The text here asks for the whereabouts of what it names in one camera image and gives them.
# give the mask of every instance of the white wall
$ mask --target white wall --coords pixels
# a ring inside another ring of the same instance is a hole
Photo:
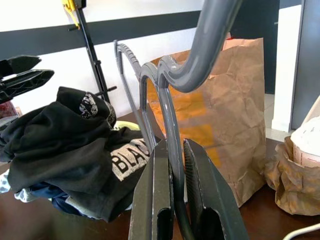
[[[301,5],[279,10],[272,128],[291,130]]]
[[[104,21],[198,11],[203,0],[87,0],[84,14],[87,22]],[[4,1],[0,8],[0,32],[67,25],[73,23],[65,13],[60,0]],[[187,50],[191,47],[195,29],[186,29],[121,41],[134,52],[141,64],[154,58]],[[118,117],[131,112],[116,66],[113,43],[95,46],[108,87],[118,89],[109,92],[111,104]],[[59,86],[98,92],[85,48],[77,48],[40,56],[36,69],[52,69],[55,74],[44,86],[15,97],[12,102],[23,114],[56,99]],[[124,62],[127,79],[138,104],[139,86],[131,67]]]

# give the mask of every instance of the wooden table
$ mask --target wooden table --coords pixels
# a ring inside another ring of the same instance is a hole
[[[162,136],[152,113],[150,118],[155,134]],[[119,120],[135,122],[132,113]],[[277,142],[270,139],[266,142],[267,156],[272,156]],[[7,168],[7,165],[0,166],[0,173]],[[281,240],[293,230],[320,223],[320,216],[290,215],[278,208],[275,191],[266,185],[240,208],[240,212],[251,240]],[[12,192],[0,194],[0,240],[125,240],[129,223],[130,211],[106,223],[59,212],[46,199],[22,203]],[[173,239],[182,240],[177,221]],[[319,239],[320,231],[295,238]]]

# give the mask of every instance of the black metal stand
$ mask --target black metal stand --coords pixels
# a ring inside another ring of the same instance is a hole
[[[94,44],[91,40],[88,25],[87,25],[86,18],[85,18],[84,12],[83,12],[83,8],[85,6],[86,5],[83,5],[83,4],[79,6],[76,3],[75,12],[76,12],[76,16],[79,20],[79,25],[81,28],[81,32],[83,34],[84,42],[85,42],[85,48],[87,50],[87,53],[88,53],[88,56],[90,59],[90,63],[91,63],[91,67],[93,70],[93,74],[94,74],[94,77],[96,80],[96,84],[99,89],[99,92],[96,95],[101,96],[101,98],[103,100],[110,103],[108,92],[115,90],[117,87],[113,86],[111,88],[107,88],[105,77],[104,77],[104,74],[101,69],[101,61],[98,60],[98,58],[97,58],[95,47],[94,47]],[[74,28],[69,29],[69,31],[73,31],[73,30],[77,30],[77,29],[78,29],[77,27],[74,27]]]

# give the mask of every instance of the dark gray door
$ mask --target dark gray door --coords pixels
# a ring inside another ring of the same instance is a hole
[[[300,127],[320,95],[320,0],[304,0],[292,112],[292,129]]]

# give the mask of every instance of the paper wrapper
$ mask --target paper wrapper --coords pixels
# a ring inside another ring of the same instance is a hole
[[[276,156],[265,165],[264,176],[275,190],[275,203],[289,214],[320,214],[320,167],[293,162],[293,143],[286,137],[275,148]]]
[[[188,54],[172,57],[182,64]],[[150,82],[147,86],[150,107],[165,134],[156,90]],[[169,89],[181,142],[190,138],[205,148],[241,206],[265,184],[263,39],[226,40],[202,86],[191,93]]]

